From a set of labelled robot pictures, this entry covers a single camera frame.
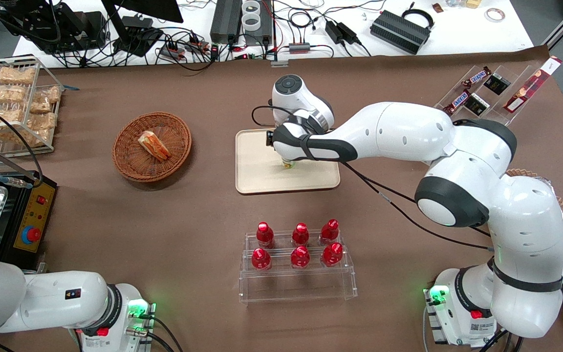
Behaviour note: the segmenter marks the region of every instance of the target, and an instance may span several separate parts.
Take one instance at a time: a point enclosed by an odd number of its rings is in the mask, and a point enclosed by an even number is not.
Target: wicker basket
[[[159,161],[138,143],[145,130],[152,131],[165,144],[171,153],[168,160]],[[159,181],[179,169],[191,145],[190,130],[181,118],[164,112],[148,113],[135,118],[119,132],[112,147],[112,161],[129,180]]]

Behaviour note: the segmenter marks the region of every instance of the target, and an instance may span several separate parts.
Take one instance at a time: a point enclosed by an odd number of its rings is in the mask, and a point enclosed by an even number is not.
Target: acrylic display holder
[[[343,245],[343,258],[333,267],[320,262],[325,249],[319,245],[320,229],[310,229],[308,252],[310,263],[303,269],[294,269],[290,264],[290,254],[295,249],[291,231],[275,232],[275,248],[266,251],[271,256],[269,270],[256,270],[251,263],[253,250],[259,247],[255,233],[247,233],[240,264],[239,300],[241,303],[270,301],[299,301],[320,298],[357,297],[353,261],[342,235],[337,241]]]
[[[525,102],[523,106],[518,108],[518,110],[516,110],[514,113],[507,111],[504,106],[506,105],[508,100],[518,92],[523,83],[525,83],[525,81],[527,81],[527,79],[529,79],[529,77],[538,69],[529,65],[520,74],[516,74],[510,71],[504,66],[499,66],[495,70],[493,70],[492,67],[490,67],[490,69],[493,73],[502,76],[511,83],[509,87],[507,87],[507,89],[505,89],[500,95],[494,93],[488,87],[483,85],[483,83],[488,80],[489,76],[485,76],[480,82],[477,82],[471,88],[462,86],[463,80],[467,80],[483,70],[482,67],[474,66],[467,74],[460,78],[453,89],[451,89],[451,91],[449,91],[449,93],[447,93],[444,98],[442,98],[442,100],[440,100],[440,102],[438,102],[433,107],[442,110],[444,107],[451,104],[453,100],[455,100],[458,96],[460,96],[464,89],[467,89],[469,92],[477,94],[490,106],[479,116],[477,116],[462,104],[460,107],[458,107],[457,110],[455,110],[455,113],[453,113],[453,115],[451,116],[452,121],[461,120],[463,118],[467,118],[469,120],[472,120],[474,118],[483,118],[486,120],[494,120],[500,122],[505,126],[509,125],[514,120],[514,118],[516,118],[516,116],[524,109],[524,105],[527,105],[529,101]]]

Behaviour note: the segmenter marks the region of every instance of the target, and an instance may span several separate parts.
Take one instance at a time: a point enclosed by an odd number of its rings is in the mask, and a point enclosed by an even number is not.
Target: plastic bottle
[[[290,262],[293,268],[303,269],[308,266],[308,263],[310,262],[310,252],[308,252],[308,249],[305,246],[300,245],[292,251],[292,254],[290,254]]]
[[[338,230],[338,221],[336,219],[329,220],[321,229],[319,236],[319,245],[328,245],[336,242],[340,230]]]
[[[342,260],[343,248],[338,242],[334,242],[323,250],[321,255],[321,263],[326,267],[332,267]]]
[[[272,267],[271,255],[262,248],[253,250],[251,264],[256,270],[268,270]]]
[[[307,245],[308,239],[310,239],[310,234],[308,233],[308,227],[303,222],[297,224],[297,227],[292,232],[292,244],[295,247],[300,245]]]
[[[260,222],[258,230],[255,232],[255,237],[258,239],[258,244],[262,248],[273,249],[275,247],[275,239],[273,238],[273,229],[265,223]]]

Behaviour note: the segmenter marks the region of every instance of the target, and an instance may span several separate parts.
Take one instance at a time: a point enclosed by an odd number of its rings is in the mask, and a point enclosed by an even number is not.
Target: clear acrylic rack
[[[333,267],[326,267],[320,262],[325,249],[318,243],[320,229],[309,229],[309,232],[306,247],[310,263],[305,268],[291,267],[290,254],[295,249],[292,231],[280,231],[275,232],[275,248],[266,250],[272,259],[272,267],[266,271],[256,270],[251,264],[253,250],[259,247],[255,233],[245,235],[239,276],[241,303],[357,297],[353,261],[342,235],[337,241],[343,245],[344,256]]]

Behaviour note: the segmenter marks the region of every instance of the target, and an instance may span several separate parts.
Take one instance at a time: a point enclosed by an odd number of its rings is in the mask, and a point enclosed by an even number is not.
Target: candy bar
[[[462,94],[460,94],[460,96],[458,96],[455,100],[453,100],[453,103],[447,105],[446,107],[444,107],[442,110],[447,113],[448,116],[451,116],[455,110],[457,110],[458,107],[460,107],[460,105],[462,105],[464,102],[466,102],[466,100],[471,96],[471,92],[469,92],[467,89],[465,89]]]
[[[483,70],[480,71],[478,74],[472,76],[467,80],[463,80],[462,85],[467,88],[473,87],[475,83],[481,81],[485,76],[489,74],[492,74],[492,71],[487,66],[484,66]]]

